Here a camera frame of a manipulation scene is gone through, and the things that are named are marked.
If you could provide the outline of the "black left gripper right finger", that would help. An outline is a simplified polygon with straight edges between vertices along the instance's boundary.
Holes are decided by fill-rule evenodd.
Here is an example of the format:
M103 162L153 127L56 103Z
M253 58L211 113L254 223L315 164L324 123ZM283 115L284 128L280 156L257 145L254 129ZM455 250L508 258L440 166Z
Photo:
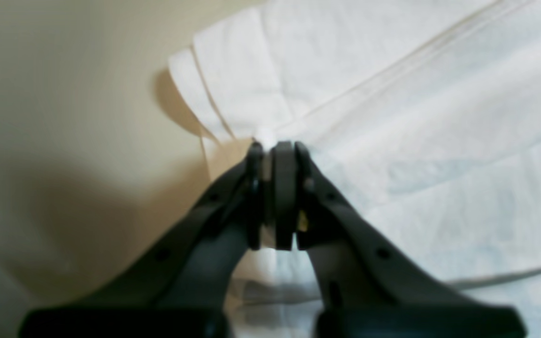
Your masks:
M526 336L514 308L439 282L367 223L303 143L277 143L270 155L275 245L310 258L324 304L316 338Z

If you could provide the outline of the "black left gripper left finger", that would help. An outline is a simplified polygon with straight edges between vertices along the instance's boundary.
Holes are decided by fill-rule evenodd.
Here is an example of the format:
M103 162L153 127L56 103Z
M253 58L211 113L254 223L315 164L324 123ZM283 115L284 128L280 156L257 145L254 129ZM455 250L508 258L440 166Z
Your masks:
M20 338L232 338L223 311L232 272L258 247L264 151L209 186L187 215L94 293L30 312Z

